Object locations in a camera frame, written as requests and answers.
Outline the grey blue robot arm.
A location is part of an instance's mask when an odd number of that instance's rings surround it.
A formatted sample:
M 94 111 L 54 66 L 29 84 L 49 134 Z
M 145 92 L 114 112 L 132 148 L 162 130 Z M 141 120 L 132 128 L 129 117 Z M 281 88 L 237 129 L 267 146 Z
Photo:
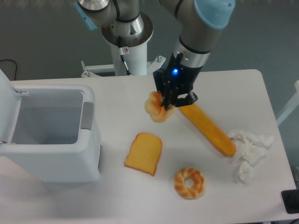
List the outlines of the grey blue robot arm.
M 182 31 L 165 69 L 154 71 L 161 106 L 191 105 L 197 100 L 193 83 L 228 25 L 233 0 L 161 0 Z M 77 0 L 74 3 L 90 29 L 100 28 L 111 46 L 116 75 L 138 75 L 146 71 L 147 57 L 138 54 L 153 34 L 150 18 L 140 11 L 137 0 Z

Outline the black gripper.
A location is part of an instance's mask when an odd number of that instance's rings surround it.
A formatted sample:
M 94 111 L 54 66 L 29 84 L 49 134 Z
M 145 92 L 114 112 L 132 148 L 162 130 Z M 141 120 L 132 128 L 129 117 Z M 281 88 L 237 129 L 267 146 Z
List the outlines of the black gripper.
M 162 96 L 161 106 L 166 110 L 173 106 L 192 105 L 198 100 L 198 96 L 192 90 L 201 67 L 188 67 L 183 65 L 183 60 L 182 52 L 178 53 L 176 57 L 172 55 L 165 71 L 158 69 L 153 72 L 157 92 Z M 178 96 L 182 94 L 187 95 L 184 98 L 179 98 Z

